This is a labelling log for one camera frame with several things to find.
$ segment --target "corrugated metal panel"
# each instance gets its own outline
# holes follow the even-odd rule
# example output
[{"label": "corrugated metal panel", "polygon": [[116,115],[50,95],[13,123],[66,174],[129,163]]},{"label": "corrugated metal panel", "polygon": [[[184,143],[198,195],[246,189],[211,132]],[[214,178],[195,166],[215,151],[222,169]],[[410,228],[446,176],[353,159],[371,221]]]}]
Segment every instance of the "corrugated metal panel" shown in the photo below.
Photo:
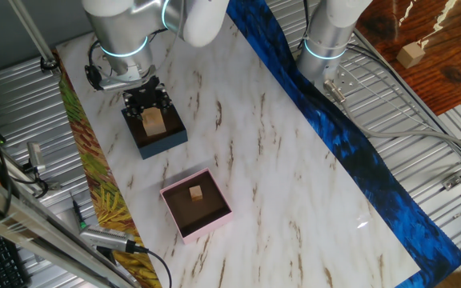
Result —
[{"label": "corrugated metal panel", "polygon": [[[39,58],[0,71],[0,133],[6,151],[20,164],[28,161],[27,142],[39,142],[47,171],[41,178],[60,182],[41,203],[59,214],[72,208],[69,191],[81,206],[85,221],[97,224],[78,148],[66,117],[58,87],[59,76],[42,72]],[[20,249],[19,254],[35,287],[92,287],[47,260]]]}]

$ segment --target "marble table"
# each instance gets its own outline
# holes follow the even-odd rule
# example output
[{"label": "marble table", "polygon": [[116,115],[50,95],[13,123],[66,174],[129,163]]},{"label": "marble table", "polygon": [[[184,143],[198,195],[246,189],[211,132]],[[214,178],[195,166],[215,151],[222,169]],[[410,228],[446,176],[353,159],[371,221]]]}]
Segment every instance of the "marble table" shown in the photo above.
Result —
[{"label": "marble table", "polygon": [[[144,244],[173,287],[394,287],[419,271],[229,18],[208,46],[151,43],[188,142],[142,160],[121,94],[83,67],[94,35],[58,46]],[[95,53],[96,62],[103,62]],[[182,243],[159,190],[209,167],[234,220]],[[153,260],[161,283],[166,272]]]}]

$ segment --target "open pink box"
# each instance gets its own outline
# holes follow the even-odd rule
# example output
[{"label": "open pink box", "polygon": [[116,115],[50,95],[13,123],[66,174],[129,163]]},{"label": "open pink box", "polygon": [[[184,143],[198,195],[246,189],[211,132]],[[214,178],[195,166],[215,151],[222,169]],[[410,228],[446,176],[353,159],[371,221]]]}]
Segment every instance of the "open pink box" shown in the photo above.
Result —
[{"label": "open pink box", "polygon": [[[190,187],[193,186],[200,186],[202,200],[191,200]],[[232,220],[232,210],[207,168],[159,192],[174,218],[184,244]]]}]

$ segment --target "small wooden block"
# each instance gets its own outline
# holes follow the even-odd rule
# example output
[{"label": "small wooden block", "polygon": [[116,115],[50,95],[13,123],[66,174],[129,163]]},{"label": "small wooden block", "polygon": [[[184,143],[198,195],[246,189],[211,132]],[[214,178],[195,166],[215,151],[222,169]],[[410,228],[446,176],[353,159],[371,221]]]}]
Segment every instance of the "small wooden block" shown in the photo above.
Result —
[{"label": "small wooden block", "polygon": [[190,187],[190,195],[191,201],[193,202],[202,200],[202,190],[200,189],[200,186]]},{"label": "small wooden block", "polygon": [[165,122],[161,115],[161,110],[156,107],[147,108],[142,112],[143,129],[147,136],[161,134],[166,132]]},{"label": "small wooden block", "polygon": [[405,68],[410,68],[419,63],[424,56],[424,50],[416,42],[404,46],[398,53],[398,61]]}]

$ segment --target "blue fabric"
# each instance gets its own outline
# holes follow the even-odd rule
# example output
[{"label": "blue fabric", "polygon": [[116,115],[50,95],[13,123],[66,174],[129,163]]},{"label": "blue fabric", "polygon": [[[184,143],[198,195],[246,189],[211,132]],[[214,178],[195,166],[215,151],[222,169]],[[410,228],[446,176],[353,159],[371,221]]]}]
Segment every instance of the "blue fabric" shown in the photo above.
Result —
[{"label": "blue fabric", "polygon": [[460,250],[415,204],[363,133],[298,71],[264,0],[230,0],[227,13],[420,267],[399,287],[437,285],[461,264]]}]

